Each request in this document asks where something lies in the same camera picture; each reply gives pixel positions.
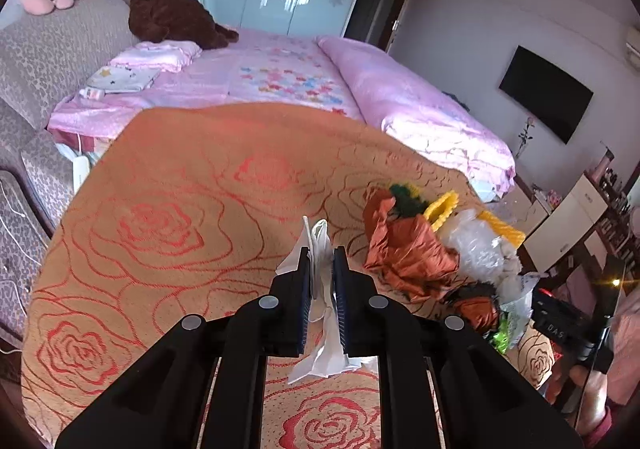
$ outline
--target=round rivet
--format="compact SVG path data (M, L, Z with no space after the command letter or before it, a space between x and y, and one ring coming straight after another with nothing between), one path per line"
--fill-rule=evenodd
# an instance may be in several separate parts
M465 327L465 321L463 321L462 318L458 317L457 315L450 315L444 320L444 325L449 330L458 331L462 330L462 328Z
M382 309L386 308L386 305L389 304L389 301L383 295L374 295L369 297L369 306L372 308Z
M258 305L260 308L264 308L265 310L270 310L271 308L275 308L278 306L278 298L274 295L265 295L260 297L260 301L258 301Z
M187 315L187 317L182 319L182 321L180 322L180 325L185 330L195 330L201 324L202 324L202 318L198 317L197 315Z

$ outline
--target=pink bedsheet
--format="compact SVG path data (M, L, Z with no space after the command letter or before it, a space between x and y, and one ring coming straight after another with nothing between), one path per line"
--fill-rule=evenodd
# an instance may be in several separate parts
M203 52L178 74L161 73L143 92L114 93L100 101L66 98L54 109L48 127L113 139L143 109L263 101L302 104L363 120L338 70L313 41L243 29L237 43Z
M378 48L337 37L319 38L318 45L367 124L469 180L492 183L500 195L513 187L515 162L507 145L449 96Z

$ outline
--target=rolled pink comforter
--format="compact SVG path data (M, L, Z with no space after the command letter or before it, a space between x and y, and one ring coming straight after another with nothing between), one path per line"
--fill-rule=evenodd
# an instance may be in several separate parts
M491 183L500 195L513 187L515 162L507 145L449 96L368 44L327 36L318 45L367 124L469 180Z

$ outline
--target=yellow ruffled fabric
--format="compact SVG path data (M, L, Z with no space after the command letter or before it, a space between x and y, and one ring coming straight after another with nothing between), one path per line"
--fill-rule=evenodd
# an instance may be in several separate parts
M424 217L431 223L433 232L436 232L444 225L447 218L449 218L451 213L458 207L458 200L458 193L449 191L427 207L427 210L424 212Z
M524 240L527 238L527 235L525 233L512 227L508 223L504 223L501 219L497 218L488 210L483 210L482 212L480 212L478 214L478 219L484 220L485 222L489 223L489 226L492 228L492 231L494 231L494 233L507 238L516 249L519 249Z

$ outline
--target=television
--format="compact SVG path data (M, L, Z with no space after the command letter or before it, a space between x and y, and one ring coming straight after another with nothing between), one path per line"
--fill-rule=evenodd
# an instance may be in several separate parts
M546 59L518 46L500 89L568 143L593 92Z

